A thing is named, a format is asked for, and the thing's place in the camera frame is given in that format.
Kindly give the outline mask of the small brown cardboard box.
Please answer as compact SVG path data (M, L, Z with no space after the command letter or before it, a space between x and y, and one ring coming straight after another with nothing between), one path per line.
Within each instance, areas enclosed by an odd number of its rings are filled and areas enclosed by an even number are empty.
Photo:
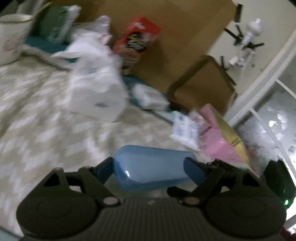
M224 115L236 99L235 85L224 66L204 55L170 85L167 96L174 110L188 113L211 104Z

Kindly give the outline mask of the light blue soft pouch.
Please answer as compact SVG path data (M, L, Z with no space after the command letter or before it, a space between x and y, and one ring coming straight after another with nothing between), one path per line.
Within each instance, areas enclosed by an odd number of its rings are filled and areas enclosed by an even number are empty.
M127 145L113 157L119 185L128 192L176 186L189 180L184 160L197 161L193 152Z

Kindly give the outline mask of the white wall-mounted device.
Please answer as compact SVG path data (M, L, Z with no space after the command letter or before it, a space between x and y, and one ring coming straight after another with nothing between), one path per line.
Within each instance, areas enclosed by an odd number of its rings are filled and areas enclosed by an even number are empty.
M250 21L249 24L246 25L246 33L243 33L240 27L242 12L243 5L237 4L233 18L238 32L237 35L228 28L224 28L224 32L234 39L233 46L237 47L236 55L231 58L227 64L225 63L224 56L220 56L221 67L225 72L230 69L239 69L242 73L255 55L255 50L265 45L264 43L256 44L253 42L253 38L259 37L262 34L261 19L257 18L254 21Z

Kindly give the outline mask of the white tissue packet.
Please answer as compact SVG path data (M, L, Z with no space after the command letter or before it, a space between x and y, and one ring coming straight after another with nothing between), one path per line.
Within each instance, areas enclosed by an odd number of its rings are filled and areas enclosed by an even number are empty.
M197 123L178 111L174 111L171 138L191 150L198 151L200 149Z

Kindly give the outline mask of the white mug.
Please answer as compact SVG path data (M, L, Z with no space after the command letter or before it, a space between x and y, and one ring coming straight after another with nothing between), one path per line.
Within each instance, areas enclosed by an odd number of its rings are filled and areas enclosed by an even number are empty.
M21 55L22 45L30 31L33 16L26 14L9 14L1 16L1 66L17 61Z

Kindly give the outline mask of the patterned beige tablecloth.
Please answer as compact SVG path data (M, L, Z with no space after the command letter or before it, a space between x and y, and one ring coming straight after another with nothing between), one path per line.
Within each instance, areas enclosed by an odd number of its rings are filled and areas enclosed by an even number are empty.
M68 82L34 56L1 67L1 226L17 235L18 204L53 168L95 166L125 145L182 149L169 123L132 105L114 123L68 112Z

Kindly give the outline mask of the green book package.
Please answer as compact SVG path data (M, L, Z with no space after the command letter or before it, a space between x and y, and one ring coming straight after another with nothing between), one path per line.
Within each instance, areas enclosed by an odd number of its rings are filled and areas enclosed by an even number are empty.
M81 9L78 5L48 7L37 25L38 36L51 43L62 44Z

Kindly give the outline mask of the large brown cardboard board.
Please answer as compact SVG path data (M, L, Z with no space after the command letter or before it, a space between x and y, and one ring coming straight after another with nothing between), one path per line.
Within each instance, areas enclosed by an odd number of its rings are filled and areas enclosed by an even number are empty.
M207 53L234 18L236 4L224 0L108 0L53 1L80 6L78 22L100 15L111 18L113 33L121 35L134 16L143 16L162 30L132 72L160 91L167 91L200 56Z

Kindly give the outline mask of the pink and yellow storage box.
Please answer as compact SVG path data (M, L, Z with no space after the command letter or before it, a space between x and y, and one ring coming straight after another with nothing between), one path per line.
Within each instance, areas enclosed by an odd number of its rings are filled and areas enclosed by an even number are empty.
M212 160L220 159L238 168L248 169L256 174L245 145L234 129L224 121L221 114L206 104L199 110L206 121L199 136L199 149Z

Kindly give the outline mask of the teal striped cloth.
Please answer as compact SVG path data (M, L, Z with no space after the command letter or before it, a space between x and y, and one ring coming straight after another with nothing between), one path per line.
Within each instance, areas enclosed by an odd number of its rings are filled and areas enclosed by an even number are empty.
M22 54L35 56L48 63L64 66L75 63L77 58L58 58L53 57L53 54L66 50L67 46L67 44L51 43L41 37L29 36L26 38L25 44L22 46Z

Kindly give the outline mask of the white plastic bag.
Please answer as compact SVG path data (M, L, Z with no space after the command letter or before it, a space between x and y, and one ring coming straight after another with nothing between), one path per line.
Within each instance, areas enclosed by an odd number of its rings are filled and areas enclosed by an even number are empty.
M70 30L72 42L54 58L75 59L65 99L68 111L103 121L117 121L128 104L121 77L122 59L108 46L110 17L78 24Z

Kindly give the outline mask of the white wipes pack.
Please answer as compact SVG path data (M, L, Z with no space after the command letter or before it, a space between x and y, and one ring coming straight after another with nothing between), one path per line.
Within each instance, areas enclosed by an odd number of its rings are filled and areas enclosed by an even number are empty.
M144 110L165 111L169 107L169 101L158 90L137 83L133 85L132 96L137 101L138 105Z

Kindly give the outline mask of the red snack bag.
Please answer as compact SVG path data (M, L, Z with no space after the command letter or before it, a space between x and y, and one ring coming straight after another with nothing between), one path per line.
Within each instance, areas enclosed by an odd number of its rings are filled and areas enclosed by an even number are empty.
M158 39L161 28L143 16L136 16L112 50L122 59L122 68L132 68Z

